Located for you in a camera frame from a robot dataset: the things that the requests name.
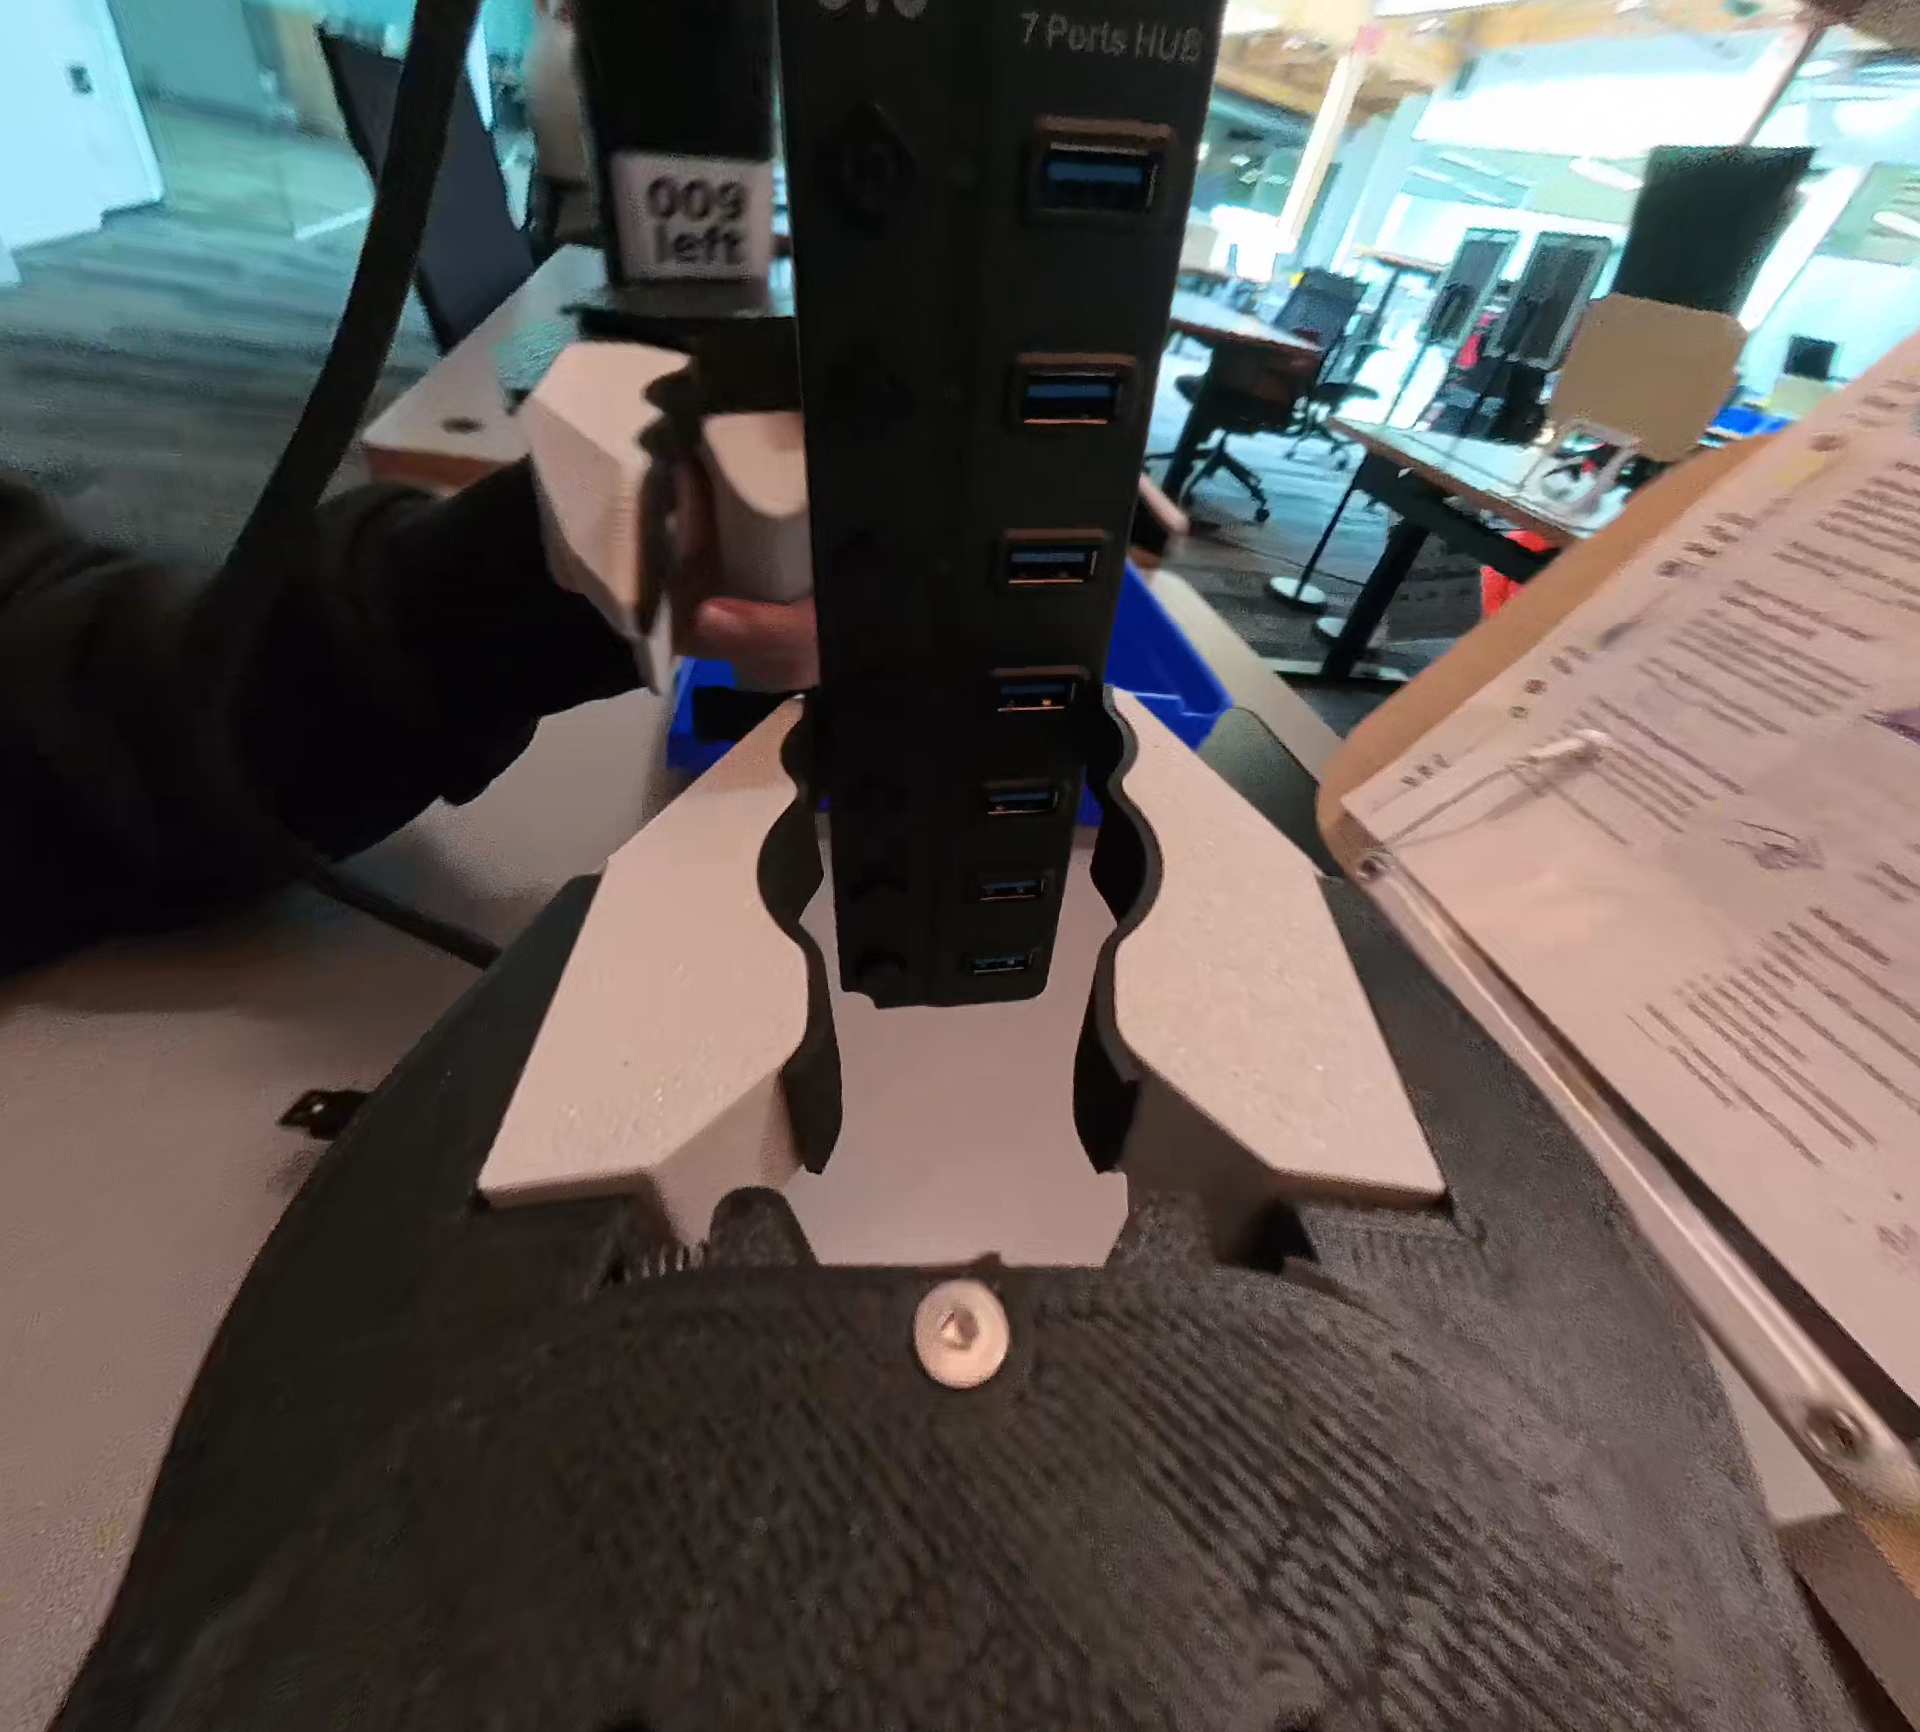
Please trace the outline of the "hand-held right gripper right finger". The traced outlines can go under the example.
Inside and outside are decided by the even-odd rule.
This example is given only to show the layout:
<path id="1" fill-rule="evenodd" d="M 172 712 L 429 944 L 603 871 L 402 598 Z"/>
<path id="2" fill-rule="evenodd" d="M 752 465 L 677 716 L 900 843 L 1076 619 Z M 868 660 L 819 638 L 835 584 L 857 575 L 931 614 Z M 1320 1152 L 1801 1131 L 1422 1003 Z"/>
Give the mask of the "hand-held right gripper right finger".
<path id="1" fill-rule="evenodd" d="M 1424 1210 L 1445 1180 L 1318 864 L 1134 695 L 1087 773 L 1113 926 L 1072 1060 L 1087 1164 L 1194 1198 L 1212 1237 L 1298 1203 Z"/>

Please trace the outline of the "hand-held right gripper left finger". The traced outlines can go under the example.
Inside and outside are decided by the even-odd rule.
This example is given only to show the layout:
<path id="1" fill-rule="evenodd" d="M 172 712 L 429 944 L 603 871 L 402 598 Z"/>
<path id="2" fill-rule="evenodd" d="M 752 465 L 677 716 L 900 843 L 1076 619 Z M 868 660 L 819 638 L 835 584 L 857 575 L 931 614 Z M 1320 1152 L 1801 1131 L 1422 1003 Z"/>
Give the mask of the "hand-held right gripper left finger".
<path id="1" fill-rule="evenodd" d="M 809 711 L 782 703 L 611 855 L 502 1114 L 491 1210 L 634 1200 L 700 1241 L 732 1192 L 825 1171 L 843 1127 Z"/>

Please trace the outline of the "blue plastic bin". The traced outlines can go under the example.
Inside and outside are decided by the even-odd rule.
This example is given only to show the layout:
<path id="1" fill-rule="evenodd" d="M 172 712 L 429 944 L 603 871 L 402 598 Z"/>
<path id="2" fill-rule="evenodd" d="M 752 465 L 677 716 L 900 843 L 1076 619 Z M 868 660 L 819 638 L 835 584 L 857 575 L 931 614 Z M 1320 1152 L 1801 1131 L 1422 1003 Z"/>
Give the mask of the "blue plastic bin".
<path id="1" fill-rule="evenodd" d="M 1118 592 L 1106 685 L 1132 695 L 1190 750 L 1208 741 L 1234 704 L 1214 668 L 1149 591 L 1149 576 L 1134 564 Z M 739 688 L 725 662 L 682 660 L 666 731 L 666 769 L 687 781 L 705 775 L 779 701 L 773 693 Z"/>

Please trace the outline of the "wooden document stand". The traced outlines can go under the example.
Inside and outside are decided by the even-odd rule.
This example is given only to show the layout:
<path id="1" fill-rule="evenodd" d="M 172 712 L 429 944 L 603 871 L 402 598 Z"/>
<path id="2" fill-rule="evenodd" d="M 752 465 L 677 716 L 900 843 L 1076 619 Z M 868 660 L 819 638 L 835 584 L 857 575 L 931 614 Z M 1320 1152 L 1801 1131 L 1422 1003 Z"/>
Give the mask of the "wooden document stand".
<path id="1" fill-rule="evenodd" d="M 1595 515 L 1627 473 L 1682 465 L 1736 387 L 1747 328 L 1717 311 L 1608 295 L 1588 306 L 1517 492 L 1552 517 Z"/>
<path id="2" fill-rule="evenodd" d="M 1918 345 L 1695 454 L 1355 728 L 1344 871 L 1916 1591 Z"/>

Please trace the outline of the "printed instruction sheets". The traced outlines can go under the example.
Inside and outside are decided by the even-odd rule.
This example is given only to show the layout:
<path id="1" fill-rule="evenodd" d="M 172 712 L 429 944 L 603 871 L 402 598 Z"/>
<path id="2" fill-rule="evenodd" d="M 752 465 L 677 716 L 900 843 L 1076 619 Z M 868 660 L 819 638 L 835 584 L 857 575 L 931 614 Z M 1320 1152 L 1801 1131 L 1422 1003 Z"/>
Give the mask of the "printed instruction sheets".
<path id="1" fill-rule="evenodd" d="M 1916 343 L 1491 620 L 1361 833 L 1916 1394 Z"/>

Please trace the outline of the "black office chair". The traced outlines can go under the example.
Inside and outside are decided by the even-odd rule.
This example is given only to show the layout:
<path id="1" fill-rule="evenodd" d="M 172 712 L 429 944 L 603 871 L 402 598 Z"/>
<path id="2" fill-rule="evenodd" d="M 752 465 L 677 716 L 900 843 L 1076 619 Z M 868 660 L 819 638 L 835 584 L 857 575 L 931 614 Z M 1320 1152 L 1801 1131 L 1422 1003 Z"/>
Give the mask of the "black office chair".
<path id="1" fill-rule="evenodd" d="M 1172 497 L 1185 504 L 1194 489 L 1224 473 L 1248 495 L 1254 524 L 1271 519 L 1271 502 L 1258 475 L 1234 454 L 1235 440 L 1284 439 L 1304 423 L 1308 403 L 1328 385 L 1361 304 L 1355 276 L 1305 268 L 1277 317 L 1265 323 L 1291 347 L 1271 349 L 1231 334 L 1214 345 L 1208 370 L 1191 387 L 1187 424 L 1197 424 L 1195 449 L 1174 459 Z"/>

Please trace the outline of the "wooden desk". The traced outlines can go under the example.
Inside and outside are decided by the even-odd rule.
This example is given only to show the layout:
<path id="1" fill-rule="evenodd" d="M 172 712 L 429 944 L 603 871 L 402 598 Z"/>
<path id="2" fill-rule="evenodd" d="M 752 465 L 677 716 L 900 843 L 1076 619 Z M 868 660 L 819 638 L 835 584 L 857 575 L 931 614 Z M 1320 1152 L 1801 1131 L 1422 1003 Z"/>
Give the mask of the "wooden desk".
<path id="1" fill-rule="evenodd" d="M 1323 656 L 1308 678 L 1330 686 L 1400 686 L 1407 672 L 1379 665 L 1378 641 L 1427 546 L 1524 584 L 1589 526 L 1554 501 L 1524 492 L 1532 454 L 1445 434 L 1333 419 L 1332 434 L 1358 449 L 1353 490 L 1393 523 L 1344 619 L 1315 625 Z"/>

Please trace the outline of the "black framed display board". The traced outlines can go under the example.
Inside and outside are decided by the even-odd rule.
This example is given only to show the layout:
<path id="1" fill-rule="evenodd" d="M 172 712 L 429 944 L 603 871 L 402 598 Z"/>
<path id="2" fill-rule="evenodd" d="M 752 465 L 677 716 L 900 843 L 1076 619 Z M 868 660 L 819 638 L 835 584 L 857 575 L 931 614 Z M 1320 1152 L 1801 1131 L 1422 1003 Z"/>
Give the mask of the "black framed display board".
<path id="1" fill-rule="evenodd" d="M 1597 280 L 1615 252 L 1606 232 L 1536 237 L 1487 352 L 1498 365 L 1550 375 L 1565 358 Z"/>
<path id="2" fill-rule="evenodd" d="M 1522 232 L 1506 227 L 1473 227 L 1458 241 L 1427 304 L 1422 345 L 1451 352 L 1469 334 L 1504 278 Z"/>

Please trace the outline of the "black standing screen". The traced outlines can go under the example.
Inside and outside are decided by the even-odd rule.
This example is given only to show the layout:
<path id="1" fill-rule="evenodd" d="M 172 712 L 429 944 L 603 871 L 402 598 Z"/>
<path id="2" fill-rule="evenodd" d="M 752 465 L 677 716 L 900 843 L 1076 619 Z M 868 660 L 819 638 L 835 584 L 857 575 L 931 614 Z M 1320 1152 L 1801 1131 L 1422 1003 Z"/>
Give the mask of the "black standing screen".
<path id="1" fill-rule="evenodd" d="M 1812 158 L 1808 147 L 1651 147 L 1610 292 L 1736 318 Z"/>

